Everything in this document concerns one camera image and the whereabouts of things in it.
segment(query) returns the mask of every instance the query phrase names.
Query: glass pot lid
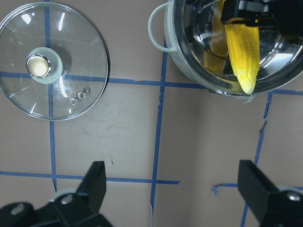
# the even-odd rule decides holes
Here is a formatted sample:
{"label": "glass pot lid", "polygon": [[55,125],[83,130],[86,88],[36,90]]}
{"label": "glass pot lid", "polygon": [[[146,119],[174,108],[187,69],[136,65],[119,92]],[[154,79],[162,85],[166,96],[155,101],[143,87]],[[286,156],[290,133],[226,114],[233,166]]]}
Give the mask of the glass pot lid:
{"label": "glass pot lid", "polygon": [[[246,96],[232,71],[222,0],[175,0],[174,27],[188,64],[216,92]],[[286,42],[276,29],[259,29],[260,64],[253,94],[276,89],[303,71],[303,46]]]}
{"label": "glass pot lid", "polygon": [[36,2],[0,24],[0,88],[25,113],[67,120],[103,94],[110,70],[102,36],[75,10]]}

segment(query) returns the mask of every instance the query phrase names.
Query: screw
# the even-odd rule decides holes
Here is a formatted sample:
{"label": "screw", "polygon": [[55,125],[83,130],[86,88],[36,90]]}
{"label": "screw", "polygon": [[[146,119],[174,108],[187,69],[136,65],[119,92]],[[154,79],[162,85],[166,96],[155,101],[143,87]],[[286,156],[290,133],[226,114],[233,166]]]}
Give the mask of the screw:
{"label": "screw", "polygon": [[72,201],[72,194],[68,194],[63,199],[61,199],[61,203],[63,205],[66,205],[66,204],[70,203],[71,201]]}
{"label": "screw", "polygon": [[78,103],[78,100],[76,98],[71,99],[71,104],[76,105]]}
{"label": "screw", "polygon": [[80,98],[80,99],[85,98],[85,96],[86,96],[86,93],[84,91],[81,91],[78,93],[78,98]]}
{"label": "screw", "polygon": [[287,197],[292,200],[292,201],[300,201],[301,200],[301,196],[300,194],[296,193],[296,192],[288,192],[287,193]]}
{"label": "screw", "polygon": [[14,209],[11,210],[10,214],[11,215],[17,215],[24,211],[24,204],[20,203],[18,206],[16,206]]}

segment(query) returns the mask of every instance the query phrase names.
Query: pot handle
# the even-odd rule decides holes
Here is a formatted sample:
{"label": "pot handle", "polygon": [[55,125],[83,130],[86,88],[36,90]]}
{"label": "pot handle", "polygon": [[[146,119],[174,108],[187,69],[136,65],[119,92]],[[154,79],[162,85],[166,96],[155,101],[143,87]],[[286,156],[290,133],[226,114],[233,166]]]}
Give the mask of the pot handle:
{"label": "pot handle", "polygon": [[156,17],[156,15],[165,10],[165,9],[168,9],[168,7],[171,5],[171,2],[167,2],[167,3],[164,3],[160,6],[158,6],[152,13],[151,13],[151,16],[150,16],[150,19],[148,20],[148,35],[150,36],[150,39],[151,39],[151,42],[152,44],[157,48],[159,49],[160,51],[163,51],[163,52],[167,52],[167,53],[172,53],[172,52],[176,52],[176,49],[174,47],[170,47],[170,48],[167,48],[167,47],[164,47],[164,46],[161,46],[160,44],[157,43],[157,41],[155,40],[154,36],[153,36],[153,33],[152,33],[152,25],[153,25],[153,20],[154,18]]}

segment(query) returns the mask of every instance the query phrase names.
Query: blue tape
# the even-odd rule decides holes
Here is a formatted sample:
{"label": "blue tape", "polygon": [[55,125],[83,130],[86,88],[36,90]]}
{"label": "blue tape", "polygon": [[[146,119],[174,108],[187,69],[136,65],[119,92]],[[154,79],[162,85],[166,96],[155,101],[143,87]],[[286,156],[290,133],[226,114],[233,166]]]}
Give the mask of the blue tape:
{"label": "blue tape", "polygon": [[165,77],[166,77],[167,56],[168,56],[168,54],[166,52],[163,52],[161,79],[160,79],[158,119],[157,119],[156,140],[155,140],[155,153],[154,153],[154,159],[153,159],[152,184],[151,184],[151,209],[152,209],[152,214],[153,214],[154,204],[155,204],[155,193],[156,193],[157,172],[158,172],[158,162],[159,162],[159,149],[160,149],[162,112],[163,112],[164,91],[165,91],[164,83],[165,83]]}
{"label": "blue tape", "polygon": [[21,173],[21,172],[5,172],[0,171],[0,175],[5,176],[25,176],[25,177],[40,177],[40,178],[52,178],[52,174],[34,174],[34,173]]}
{"label": "blue tape", "polygon": [[264,119],[267,118],[268,111],[269,111],[269,106],[270,106],[270,104],[271,104],[272,98],[273,98],[273,93],[270,92],[270,93],[267,95],[267,102],[266,102],[265,111],[264,111],[264,115],[263,115],[263,118],[264,118]]}
{"label": "blue tape", "polygon": [[247,203],[245,203],[244,210],[243,210],[243,215],[242,215],[242,220],[241,220],[241,227],[245,227],[247,212],[248,212],[248,205],[247,205]]}
{"label": "blue tape", "polygon": [[274,94],[282,94],[282,95],[296,95],[296,96],[302,96],[303,91],[294,91],[294,90],[283,90],[283,89],[276,89],[273,90],[272,93]]}
{"label": "blue tape", "polygon": [[133,79],[118,79],[118,78],[109,78],[109,83],[118,83],[118,84],[135,84],[135,85],[148,85],[148,86],[160,86],[160,81],[152,80],[133,80]]}
{"label": "blue tape", "polygon": [[181,181],[164,181],[164,180],[157,180],[156,183],[158,184],[171,184],[171,185],[179,185]]}
{"label": "blue tape", "polygon": [[298,189],[300,191],[303,191],[303,187],[299,187],[299,186],[293,186],[292,188]]}
{"label": "blue tape", "polygon": [[221,188],[221,187],[237,188],[238,184],[236,184],[236,183],[220,183],[220,184],[215,185],[212,188],[215,196],[218,196],[218,189]]}
{"label": "blue tape", "polygon": [[54,122],[49,122],[49,137],[50,137],[50,149],[51,149],[51,167],[53,184],[55,191],[57,191],[57,179],[56,179],[56,155],[55,155],[55,132],[54,132]]}
{"label": "blue tape", "polygon": [[[0,175],[38,177],[38,178],[54,178],[55,177],[56,179],[65,179],[65,180],[83,180],[83,178],[84,178],[84,176],[73,176],[73,175],[35,174],[35,173],[4,172],[4,171],[0,171]],[[150,179],[115,178],[115,177],[107,177],[106,181],[122,182],[122,183],[125,183],[125,182],[129,182],[129,183],[153,183],[153,180],[150,180]],[[161,181],[161,180],[157,180],[156,183],[178,185],[180,183],[180,181]]]}
{"label": "blue tape", "polygon": [[75,76],[75,75],[63,75],[64,80],[78,80],[78,81],[89,81],[89,82],[105,82],[104,77],[86,77],[86,76]]}
{"label": "blue tape", "polygon": [[0,72],[0,77],[22,78],[22,79],[31,78],[31,76],[28,73],[13,73],[13,72]]}
{"label": "blue tape", "polygon": [[44,26],[45,26],[45,46],[47,48],[51,48],[51,25],[50,25],[50,13],[48,6],[45,7]]}
{"label": "blue tape", "polygon": [[[45,7],[44,14],[44,26],[45,26],[45,46],[51,48],[51,25],[50,25],[50,12],[49,7]],[[53,117],[53,85],[48,85],[48,114]],[[50,122],[49,126],[50,134],[50,149],[51,149],[51,167],[52,167],[52,179],[55,191],[57,191],[57,178],[56,175],[56,157],[55,157],[55,136],[54,136],[54,123]]]}
{"label": "blue tape", "polygon": [[255,159],[254,159],[255,165],[257,165],[258,160],[260,158],[261,148],[262,148],[262,143],[263,143],[263,138],[264,138],[264,133],[265,133],[266,126],[267,126],[267,121],[264,122],[264,125],[262,126],[261,132],[259,134],[259,140],[258,140],[258,145],[257,145],[257,149],[256,149],[256,155],[255,155]]}

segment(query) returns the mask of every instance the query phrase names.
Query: stainless steel pot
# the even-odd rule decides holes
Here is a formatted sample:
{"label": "stainless steel pot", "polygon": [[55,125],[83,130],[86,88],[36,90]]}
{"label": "stainless steel pot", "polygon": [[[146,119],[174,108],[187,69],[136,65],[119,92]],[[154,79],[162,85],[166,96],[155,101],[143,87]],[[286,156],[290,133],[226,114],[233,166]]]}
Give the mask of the stainless steel pot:
{"label": "stainless steel pot", "polygon": [[[286,42],[274,29],[259,29],[261,61],[257,82],[254,92],[245,94],[232,72],[225,34],[214,31],[217,17],[221,17],[218,2],[169,0],[150,16],[148,32],[152,43],[170,53],[188,78],[218,94],[250,97],[281,87],[303,71],[302,46]],[[163,10],[167,48],[157,43],[152,32],[153,20]]]}

